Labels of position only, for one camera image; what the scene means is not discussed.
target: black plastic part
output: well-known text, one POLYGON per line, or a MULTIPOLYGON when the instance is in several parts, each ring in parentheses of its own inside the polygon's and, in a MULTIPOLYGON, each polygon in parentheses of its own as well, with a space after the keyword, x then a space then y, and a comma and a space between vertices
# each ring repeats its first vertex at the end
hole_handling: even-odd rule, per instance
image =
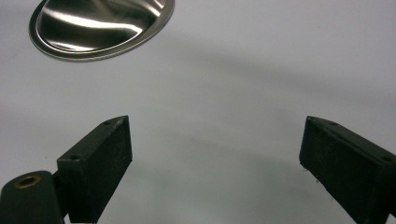
POLYGON ((131 161, 127 116, 103 122, 65 152, 57 175, 69 190, 70 221, 97 222, 131 161))
POLYGON ((9 181, 1 193, 0 222, 63 224, 51 173, 37 171, 9 181))
POLYGON ((308 117, 300 162, 357 223, 385 223, 394 209, 396 156, 343 126, 308 117))

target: shiny metal surface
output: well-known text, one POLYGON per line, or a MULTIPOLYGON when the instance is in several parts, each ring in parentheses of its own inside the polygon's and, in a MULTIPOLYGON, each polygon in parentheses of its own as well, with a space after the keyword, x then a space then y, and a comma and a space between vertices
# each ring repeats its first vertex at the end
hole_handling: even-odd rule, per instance
POLYGON ((33 43, 71 61, 113 57, 148 41, 170 19, 175 0, 45 0, 29 25, 33 43))

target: round metal plate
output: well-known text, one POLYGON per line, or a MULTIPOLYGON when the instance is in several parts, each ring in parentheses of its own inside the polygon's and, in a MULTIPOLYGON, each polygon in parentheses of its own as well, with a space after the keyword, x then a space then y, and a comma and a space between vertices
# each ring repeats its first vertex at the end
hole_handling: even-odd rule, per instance
POLYGON ((92 61, 134 49, 170 19, 175 0, 44 0, 30 20, 33 43, 68 61, 92 61))

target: white surface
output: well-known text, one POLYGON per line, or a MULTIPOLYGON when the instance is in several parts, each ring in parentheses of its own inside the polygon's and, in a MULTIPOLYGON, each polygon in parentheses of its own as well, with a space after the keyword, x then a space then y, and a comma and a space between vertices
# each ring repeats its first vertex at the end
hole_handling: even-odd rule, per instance
POLYGON ((395 1, 177 1, 145 45, 39 52, 39 1, 0 2, 0 185, 129 115, 134 161, 100 223, 353 223, 299 164, 308 115, 396 153, 395 1))

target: screw hole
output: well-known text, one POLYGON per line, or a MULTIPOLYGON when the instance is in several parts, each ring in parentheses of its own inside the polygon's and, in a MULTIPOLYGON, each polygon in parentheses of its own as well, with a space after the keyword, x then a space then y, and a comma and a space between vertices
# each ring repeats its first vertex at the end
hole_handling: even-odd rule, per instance
POLYGON ((70 157, 70 160, 78 161, 80 157, 81 157, 80 155, 73 155, 73 156, 70 157))
POLYGON ((391 162, 391 161, 392 161, 392 159, 389 158, 389 157, 382 157, 382 160, 383 160, 383 161, 388 161, 388 162, 391 162))
POLYGON ((41 177, 38 175, 26 176, 25 178, 23 178, 15 183, 15 188, 26 189, 26 188, 32 187, 33 185, 38 183, 40 180, 41 180, 41 177))

